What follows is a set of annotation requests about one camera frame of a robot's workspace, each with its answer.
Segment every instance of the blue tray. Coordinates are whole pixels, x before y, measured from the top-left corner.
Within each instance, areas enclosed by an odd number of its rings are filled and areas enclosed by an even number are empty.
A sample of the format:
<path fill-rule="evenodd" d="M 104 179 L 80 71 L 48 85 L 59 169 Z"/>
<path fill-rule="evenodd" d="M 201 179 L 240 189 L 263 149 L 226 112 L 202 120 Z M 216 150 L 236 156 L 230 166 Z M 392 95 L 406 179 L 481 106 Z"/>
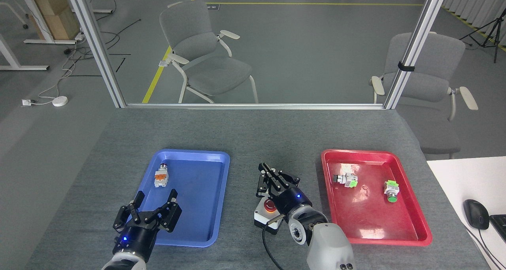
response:
<path fill-rule="evenodd" d="M 166 187 L 154 187 L 154 174 L 165 163 Z M 156 244 L 208 247 L 218 236 L 230 156 L 221 151 L 162 149 L 153 155 L 139 191 L 146 197 L 139 211 L 163 205 L 172 188 L 183 210 L 174 231 L 160 230 Z"/>

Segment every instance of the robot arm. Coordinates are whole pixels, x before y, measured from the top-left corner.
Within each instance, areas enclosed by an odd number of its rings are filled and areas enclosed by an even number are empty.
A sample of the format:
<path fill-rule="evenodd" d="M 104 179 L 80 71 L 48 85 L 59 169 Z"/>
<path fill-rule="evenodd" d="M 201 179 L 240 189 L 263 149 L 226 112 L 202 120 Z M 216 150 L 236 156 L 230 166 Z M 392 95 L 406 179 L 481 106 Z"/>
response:
<path fill-rule="evenodd" d="M 284 215 L 293 240 L 309 245 L 307 263 L 311 270 L 352 270 L 355 259 L 351 244 L 343 230 L 329 223 L 327 217 L 315 210 L 307 196 L 298 188 L 300 178 L 259 165 L 260 178 L 257 197 L 267 197 L 277 211 Z"/>
<path fill-rule="evenodd" d="M 146 270 L 146 263 L 157 240 L 160 229 L 172 232 L 181 207 L 176 202 L 177 192 L 170 191 L 167 202 L 154 211 L 139 212 L 144 193 L 139 191 L 128 205 L 119 209 L 113 228 L 119 233 L 112 259 L 102 270 Z"/>

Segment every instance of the red tray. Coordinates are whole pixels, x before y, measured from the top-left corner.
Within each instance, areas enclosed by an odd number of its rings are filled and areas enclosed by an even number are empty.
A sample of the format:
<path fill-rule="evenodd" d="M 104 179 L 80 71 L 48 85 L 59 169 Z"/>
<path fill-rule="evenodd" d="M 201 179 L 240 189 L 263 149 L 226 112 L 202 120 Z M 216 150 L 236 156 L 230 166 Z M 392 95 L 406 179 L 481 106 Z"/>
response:
<path fill-rule="evenodd" d="M 432 242 L 429 225 L 396 155 L 328 149 L 321 154 L 321 161 L 332 222 L 343 229 L 349 242 L 406 246 Z M 356 187 L 333 181 L 334 175 L 345 173 L 358 176 Z M 387 180 L 399 184 L 395 203 L 383 193 Z"/>

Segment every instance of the computer mouse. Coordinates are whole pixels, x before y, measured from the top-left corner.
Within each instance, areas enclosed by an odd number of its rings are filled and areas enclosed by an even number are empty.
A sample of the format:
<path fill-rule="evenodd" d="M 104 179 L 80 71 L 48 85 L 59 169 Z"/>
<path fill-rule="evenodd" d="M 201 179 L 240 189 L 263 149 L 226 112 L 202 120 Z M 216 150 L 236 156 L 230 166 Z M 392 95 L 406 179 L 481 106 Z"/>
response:
<path fill-rule="evenodd" d="M 486 230 L 490 223 L 487 209 L 477 200 L 467 199 L 463 203 L 464 212 L 470 226 Z"/>

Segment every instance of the gray table cover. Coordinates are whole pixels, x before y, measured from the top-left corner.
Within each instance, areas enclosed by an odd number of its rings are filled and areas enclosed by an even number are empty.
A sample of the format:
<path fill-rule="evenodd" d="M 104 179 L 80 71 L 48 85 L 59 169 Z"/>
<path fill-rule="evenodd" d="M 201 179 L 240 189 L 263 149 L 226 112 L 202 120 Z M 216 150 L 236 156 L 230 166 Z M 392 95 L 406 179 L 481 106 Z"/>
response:
<path fill-rule="evenodd" d="M 220 232 L 207 248 L 155 246 L 150 270 L 273 270 L 253 225 L 258 164 L 301 178 L 330 217 L 320 154 L 325 149 L 390 151 L 406 171 L 434 236 L 428 247 L 354 244 L 359 269 L 488 269 L 430 171 L 416 138 L 394 110 L 116 110 L 87 158 L 27 269 L 100 269 L 111 257 L 112 222 L 135 195 L 160 149 L 230 155 Z M 307 270 L 307 246 L 286 224 L 267 243 L 286 270 Z"/>

